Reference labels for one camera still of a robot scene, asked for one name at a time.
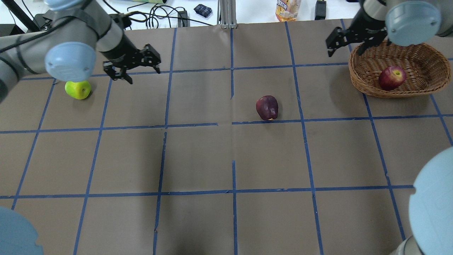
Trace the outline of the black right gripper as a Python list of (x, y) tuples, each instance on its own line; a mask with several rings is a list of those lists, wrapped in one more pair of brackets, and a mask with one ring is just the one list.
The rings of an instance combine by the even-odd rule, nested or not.
[(361, 43), (357, 50), (357, 54), (361, 56), (367, 49), (379, 46), (386, 36), (385, 21), (372, 18), (361, 7), (353, 18), (350, 29), (335, 27), (327, 36), (327, 55), (332, 57), (341, 47)]

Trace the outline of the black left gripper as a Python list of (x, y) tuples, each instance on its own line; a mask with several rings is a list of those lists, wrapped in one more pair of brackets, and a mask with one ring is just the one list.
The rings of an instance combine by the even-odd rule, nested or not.
[(107, 59), (103, 62), (103, 70), (114, 81), (125, 80), (133, 84), (127, 71), (142, 66), (152, 67), (157, 74), (161, 73), (161, 56), (157, 50), (151, 44), (138, 49), (125, 34), (113, 48), (103, 50), (103, 56)]

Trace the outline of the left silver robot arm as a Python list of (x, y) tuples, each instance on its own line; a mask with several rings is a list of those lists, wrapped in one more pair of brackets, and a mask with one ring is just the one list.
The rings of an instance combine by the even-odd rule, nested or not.
[[(1, 103), (29, 75), (49, 74), (61, 81), (82, 82), (92, 76), (97, 53), (106, 58), (103, 68), (112, 80), (132, 84), (127, 70), (144, 66), (160, 73), (160, 54), (150, 44), (138, 49), (119, 23), (96, 0), (45, 0), (54, 13), (46, 31), (1, 37)], [(40, 136), (41, 122), (35, 130), (1, 130), (1, 162), (12, 162), (13, 149), (29, 142), (16, 194), (10, 209), (1, 206), (1, 255), (43, 255), (36, 244), (38, 233), (28, 219), (14, 209)]]

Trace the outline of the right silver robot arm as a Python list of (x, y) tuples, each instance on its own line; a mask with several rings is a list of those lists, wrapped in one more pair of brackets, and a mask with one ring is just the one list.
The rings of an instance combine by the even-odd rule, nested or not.
[[(326, 39), (329, 56), (350, 44), (353, 86), (374, 97), (429, 95), (452, 80), (445, 56), (427, 44), (452, 36), (451, 0), (361, 0), (350, 27), (336, 27)], [(452, 254), (452, 148), (429, 160), (409, 198), (412, 236), (394, 255)]]

